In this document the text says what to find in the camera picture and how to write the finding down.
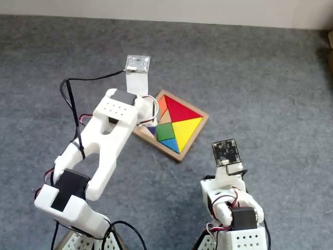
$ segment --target perforated plate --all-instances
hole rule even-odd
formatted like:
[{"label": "perforated plate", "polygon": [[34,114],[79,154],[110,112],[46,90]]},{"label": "perforated plate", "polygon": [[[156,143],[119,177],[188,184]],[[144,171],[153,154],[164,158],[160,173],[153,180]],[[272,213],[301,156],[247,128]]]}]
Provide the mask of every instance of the perforated plate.
[{"label": "perforated plate", "polygon": [[[102,241],[73,233],[61,250],[91,250],[94,244],[94,250],[101,250]],[[113,233],[108,236],[104,249],[120,250]]]},{"label": "perforated plate", "polygon": [[215,244],[210,235],[206,235],[200,243],[198,250],[215,250]]},{"label": "perforated plate", "polygon": [[[101,250],[102,241],[95,240],[95,249],[94,250]],[[104,250],[120,250],[118,246],[118,242],[114,237],[113,233],[110,233],[108,238],[106,239]]]},{"label": "perforated plate", "polygon": [[96,111],[107,117],[129,124],[137,117],[137,109],[134,106],[110,99],[106,96],[100,101],[95,109]]},{"label": "perforated plate", "polygon": [[225,233],[229,237],[231,248],[237,250],[267,250],[265,228],[231,231]]},{"label": "perforated plate", "polygon": [[94,244],[93,238],[73,233],[62,250],[91,250]]}]

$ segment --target cable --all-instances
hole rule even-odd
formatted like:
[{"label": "cable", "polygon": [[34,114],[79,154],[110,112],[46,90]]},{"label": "cable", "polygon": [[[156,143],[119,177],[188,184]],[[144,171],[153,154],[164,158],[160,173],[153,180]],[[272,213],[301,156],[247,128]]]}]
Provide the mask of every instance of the cable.
[{"label": "cable", "polygon": [[266,219],[264,219],[264,225],[265,225],[265,230],[266,230],[267,239],[268,239],[267,250],[271,250],[271,246],[272,246],[271,233],[268,229]]},{"label": "cable", "polygon": [[216,239],[215,239],[214,235],[212,234],[212,232],[211,232],[210,229],[208,228],[209,226],[212,227],[213,224],[212,224],[212,223],[207,223],[207,224],[206,224],[206,231],[209,233],[210,237],[212,237],[213,241],[216,242]]},{"label": "cable", "polygon": [[[104,78],[116,76],[118,74],[121,74],[122,72],[124,72],[123,69],[119,70],[119,71],[117,71],[115,73],[107,74],[106,76],[97,77],[97,78],[66,78],[66,79],[64,79],[61,82],[61,84],[59,86],[60,93],[63,96],[63,99],[66,101],[66,103],[69,106],[69,108],[71,109],[71,111],[73,113],[73,117],[74,117],[75,135],[74,135],[74,138],[73,138],[73,140],[71,142],[74,143],[74,140],[76,138],[78,138],[78,140],[79,140],[78,149],[80,150],[83,159],[85,159],[85,153],[84,153],[84,147],[82,145],[82,139],[81,139],[80,122],[79,122],[79,119],[78,119],[78,113],[76,112],[75,100],[74,100],[74,96],[73,96],[73,92],[72,92],[70,81],[96,81],[96,80],[100,80],[100,79],[104,79]],[[67,87],[67,91],[68,91],[68,95],[69,95],[69,100],[66,97],[66,94],[65,94],[65,92],[63,90],[65,84],[66,84],[66,87]]]},{"label": "cable", "polygon": [[238,174],[241,174],[241,178],[242,179],[244,178],[244,175],[248,172],[247,169],[243,169],[241,171],[236,171],[236,172],[233,172],[233,173],[229,173],[229,167],[228,167],[228,165],[225,166],[225,169],[226,169],[226,172],[227,172],[228,176],[236,176]]},{"label": "cable", "polygon": [[56,242],[56,237],[57,237],[57,234],[58,234],[58,229],[59,229],[59,222],[57,221],[56,222],[56,228],[55,228],[54,234],[53,234],[52,243],[51,243],[51,250],[54,250],[54,244]]},{"label": "cable", "polygon": [[91,117],[91,116],[93,116],[93,114],[81,114],[81,115],[79,116],[79,122],[80,122],[82,125],[84,125],[82,120],[83,120],[83,118],[86,117],[86,116]]},{"label": "cable", "polygon": [[215,250],[217,250],[218,243],[219,243],[219,231],[216,233],[216,246],[215,246]]},{"label": "cable", "polygon": [[217,220],[216,216],[215,216],[215,211],[214,211],[214,204],[215,202],[217,202],[219,199],[224,198],[224,197],[231,197],[234,199],[233,203],[230,205],[230,207],[234,207],[235,204],[237,203],[237,199],[238,199],[238,193],[235,191],[236,193],[236,197],[233,197],[232,195],[229,194],[225,194],[225,195],[221,195],[218,198],[216,198],[213,203],[212,203],[212,216],[214,217],[215,220]]},{"label": "cable", "polygon": [[141,121],[141,122],[139,122],[139,123],[137,124],[137,126],[140,125],[140,124],[143,124],[143,123],[149,122],[149,121],[153,121],[153,120],[156,118],[157,114],[158,114],[158,110],[159,110],[159,104],[158,104],[158,101],[157,101],[154,97],[152,97],[151,95],[144,95],[144,96],[142,96],[142,98],[147,98],[147,97],[151,98],[151,99],[154,101],[154,104],[155,104],[154,115],[153,115],[150,119],[148,119],[148,120],[145,120],[145,121]]},{"label": "cable", "polygon": [[110,227],[109,227],[109,229],[106,231],[105,236],[104,236],[104,239],[103,239],[103,241],[102,241],[102,246],[101,246],[101,249],[102,249],[102,250],[104,250],[105,243],[106,243],[106,239],[107,239],[109,233],[112,231],[112,228],[113,228],[116,224],[123,224],[123,225],[128,226],[130,229],[132,229],[132,230],[136,233],[136,235],[139,237],[139,239],[140,239],[140,241],[141,241],[141,243],[142,243],[142,246],[143,246],[144,250],[147,250],[146,243],[145,243],[144,239],[142,238],[141,234],[139,233],[139,231],[138,231],[134,226],[132,226],[131,224],[129,224],[128,222],[126,222],[126,221],[122,221],[122,220],[117,220],[117,221],[115,221],[115,222],[113,222],[113,223],[110,224]]}]

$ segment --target wooden frame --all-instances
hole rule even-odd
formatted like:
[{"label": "wooden frame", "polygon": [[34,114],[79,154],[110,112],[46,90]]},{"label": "wooden frame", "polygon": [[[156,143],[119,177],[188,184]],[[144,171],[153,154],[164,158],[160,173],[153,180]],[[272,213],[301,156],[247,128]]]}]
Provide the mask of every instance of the wooden frame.
[{"label": "wooden frame", "polygon": [[133,130],[133,133],[136,134],[137,136],[139,136],[140,138],[142,138],[143,140],[145,140],[146,142],[149,142],[150,144],[152,144],[153,146],[155,146],[159,150],[161,150],[161,151],[165,152],[166,154],[168,154],[169,156],[173,157],[177,161],[182,161],[184,156],[188,152],[189,148],[191,147],[192,143],[194,142],[194,140],[196,139],[196,137],[200,133],[201,129],[203,128],[204,124],[208,120],[209,115],[207,113],[203,112],[202,110],[196,108],[195,106],[187,103],[186,101],[178,98],[177,96],[175,96],[175,95],[173,95],[173,94],[171,94],[171,93],[169,93],[168,91],[165,91],[165,90],[161,90],[161,92],[157,95],[156,100],[159,100],[164,95],[170,97],[171,99],[174,99],[175,101],[179,102],[180,104],[183,104],[185,107],[188,107],[189,109],[195,111],[196,113],[198,113],[202,116],[202,121],[199,123],[199,125],[195,129],[193,135],[191,136],[191,138],[186,143],[182,152],[180,154],[177,154],[175,151],[169,149],[168,147],[164,146],[162,143],[158,142],[152,136],[149,136],[149,135],[147,135],[147,133],[143,132],[143,128],[137,127]]}]

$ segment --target metal bracket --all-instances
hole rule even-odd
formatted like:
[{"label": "metal bracket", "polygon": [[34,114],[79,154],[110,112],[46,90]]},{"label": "metal bracket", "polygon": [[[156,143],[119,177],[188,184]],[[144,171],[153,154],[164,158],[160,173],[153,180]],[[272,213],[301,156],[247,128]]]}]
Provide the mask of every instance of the metal bracket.
[{"label": "metal bracket", "polygon": [[125,66],[127,92],[135,95],[148,94],[149,56],[127,56]]}]

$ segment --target black wire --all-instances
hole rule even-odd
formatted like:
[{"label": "black wire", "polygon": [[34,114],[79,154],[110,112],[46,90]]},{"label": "black wire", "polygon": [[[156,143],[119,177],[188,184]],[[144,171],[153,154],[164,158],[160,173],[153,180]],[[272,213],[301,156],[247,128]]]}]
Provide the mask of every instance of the black wire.
[{"label": "black wire", "polygon": [[102,241],[102,247],[101,247],[102,250],[104,250],[105,243],[106,243],[106,239],[107,239],[109,233],[112,231],[112,228],[113,228],[116,224],[123,224],[123,225],[128,226],[130,229],[132,229],[132,230],[136,233],[136,235],[139,237],[139,239],[140,239],[140,241],[141,241],[141,243],[142,243],[142,246],[143,246],[144,250],[147,250],[146,243],[145,243],[144,239],[142,238],[141,234],[139,233],[139,231],[138,231],[134,226],[132,226],[131,224],[129,224],[128,222],[126,222],[126,221],[122,221],[122,220],[118,220],[118,221],[115,221],[115,222],[113,222],[113,223],[110,224],[110,227],[109,227],[109,229],[106,231],[105,236],[104,236],[104,239],[103,239],[103,241]]},{"label": "black wire", "polygon": [[243,169],[243,170],[241,170],[241,171],[237,171],[237,172],[229,173],[229,167],[228,167],[228,165],[226,165],[225,168],[226,168],[226,172],[227,172],[227,175],[228,175],[228,176],[236,176],[236,175],[238,175],[238,174],[241,174],[241,178],[242,178],[242,179],[244,178],[244,175],[248,172],[247,169]]},{"label": "black wire", "polygon": [[56,221],[56,228],[54,230],[54,234],[53,234],[53,239],[52,239],[52,243],[51,243],[51,250],[54,250],[54,244],[56,242],[56,237],[58,234],[58,229],[59,229],[59,222]]},{"label": "black wire", "polygon": [[[63,96],[63,99],[66,101],[69,108],[72,110],[74,121],[75,121],[75,135],[74,135],[74,138],[73,138],[72,142],[76,138],[78,138],[78,140],[79,140],[79,150],[82,154],[83,159],[85,159],[85,153],[84,153],[84,147],[82,145],[82,139],[81,139],[80,122],[79,122],[79,119],[78,119],[78,113],[76,112],[75,100],[74,100],[74,96],[73,96],[70,81],[95,81],[95,80],[100,80],[100,79],[104,79],[104,78],[108,78],[108,77],[113,77],[113,76],[116,76],[118,74],[121,74],[122,72],[124,72],[124,70],[119,70],[115,73],[107,74],[106,76],[97,77],[97,78],[67,78],[67,79],[64,79],[61,82],[60,86],[59,86],[60,93]],[[66,87],[67,87],[69,100],[66,97],[66,94],[63,90],[63,87],[64,87],[65,84],[66,84]]]},{"label": "black wire", "polygon": [[215,250],[217,250],[218,242],[219,242],[219,231],[216,233],[216,246],[215,246]]},{"label": "black wire", "polygon": [[268,238],[267,250],[271,250],[271,246],[272,246],[271,233],[268,229],[266,219],[264,219],[264,225],[265,225],[265,230],[266,230],[267,238]]},{"label": "black wire", "polygon": [[50,175],[50,184],[51,184],[51,186],[54,186],[53,175],[54,175],[54,170],[52,171],[52,173]]}]

